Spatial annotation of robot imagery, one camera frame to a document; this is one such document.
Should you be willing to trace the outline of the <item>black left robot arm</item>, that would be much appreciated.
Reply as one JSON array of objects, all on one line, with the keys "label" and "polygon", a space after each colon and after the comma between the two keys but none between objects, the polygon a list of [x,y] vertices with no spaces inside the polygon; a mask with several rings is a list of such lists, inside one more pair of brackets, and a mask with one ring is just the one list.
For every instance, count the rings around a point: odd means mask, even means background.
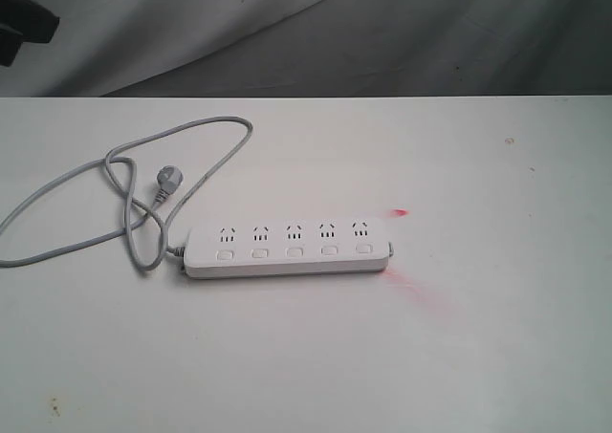
[{"label": "black left robot arm", "polygon": [[59,22],[33,0],[1,0],[1,65],[10,67],[24,43],[50,43]]}]

